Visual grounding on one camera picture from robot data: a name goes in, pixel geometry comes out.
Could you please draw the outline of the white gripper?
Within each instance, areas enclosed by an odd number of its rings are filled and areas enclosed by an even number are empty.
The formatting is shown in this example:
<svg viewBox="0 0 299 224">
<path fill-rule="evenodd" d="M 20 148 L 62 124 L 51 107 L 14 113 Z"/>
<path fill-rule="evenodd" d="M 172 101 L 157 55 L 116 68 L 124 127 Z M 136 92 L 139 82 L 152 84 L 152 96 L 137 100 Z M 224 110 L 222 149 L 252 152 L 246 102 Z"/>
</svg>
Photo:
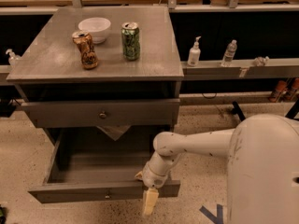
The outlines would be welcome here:
<svg viewBox="0 0 299 224">
<path fill-rule="evenodd" d="M 168 175 L 169 172 L 162 175 L 154 173 L 148 163 L 146 163 L 142 171 L 135 175 L 136 180 L 143 180 L 144 185 L 149 188 L 143 192 L 142 214 L 144 216 L 150 216 L 152 214 L 159 198 L 159 191 L 157 189 L 160 189 L 164 185 Z"/>
</svg>

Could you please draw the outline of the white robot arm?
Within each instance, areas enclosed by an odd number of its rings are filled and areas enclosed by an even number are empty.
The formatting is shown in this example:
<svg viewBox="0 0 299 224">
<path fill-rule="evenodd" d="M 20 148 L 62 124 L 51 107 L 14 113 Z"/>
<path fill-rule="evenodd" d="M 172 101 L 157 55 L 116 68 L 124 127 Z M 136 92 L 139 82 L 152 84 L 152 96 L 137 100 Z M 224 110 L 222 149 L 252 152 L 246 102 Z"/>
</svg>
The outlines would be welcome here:
<svg viewBox="0 0 299 224">
<path fill-rule="evenodd" d="M 152 214 L 181 154 L 227 159 L 227 224 L 299 224 L 299 121 L 261 114 L 235 128 L 183 135 L 162 132 L 136 174 L 148 188 L 143 214 Z"/>
</svg>

